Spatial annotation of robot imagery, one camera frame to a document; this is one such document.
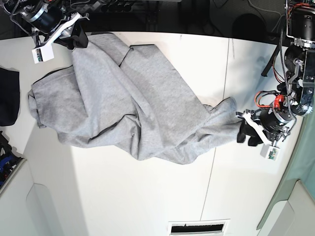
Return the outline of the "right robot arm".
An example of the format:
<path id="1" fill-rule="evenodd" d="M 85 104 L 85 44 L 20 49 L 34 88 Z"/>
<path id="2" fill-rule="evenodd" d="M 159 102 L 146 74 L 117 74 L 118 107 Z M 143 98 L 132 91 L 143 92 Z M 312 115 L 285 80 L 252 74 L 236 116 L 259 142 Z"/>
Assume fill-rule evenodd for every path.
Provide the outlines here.
<path id="1" fill-rule="evenodd" d="M 88 15 L 71 10 L 64 0 L 2 0 L 0 6 L 33 38 L 36 48 L 53 43 L 70 50 L 87 48 L 89 40 L 79 21 Z"/>

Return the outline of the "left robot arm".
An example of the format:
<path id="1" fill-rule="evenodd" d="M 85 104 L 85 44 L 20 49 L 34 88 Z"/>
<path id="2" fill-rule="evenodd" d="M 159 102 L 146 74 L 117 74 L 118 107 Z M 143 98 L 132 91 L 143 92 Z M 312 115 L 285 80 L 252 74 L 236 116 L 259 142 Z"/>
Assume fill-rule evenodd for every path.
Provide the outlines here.
<path id="1" fill-rule="evenodd" d="M 242 119 L 237 142 L 275 147 L 280 139 L 286 139 L 297 117 L 313 112 L 315 94 L 315 2 L 313 0 L 287 0 L 286 22 L 282 27 L 279 44 L 261 75 L 270 69 L 276 78 L 276 57 L 281 58 L 283 78 L 276 90 L 259 91 L 254 102 L 257 110 L 237 113 Z"/>

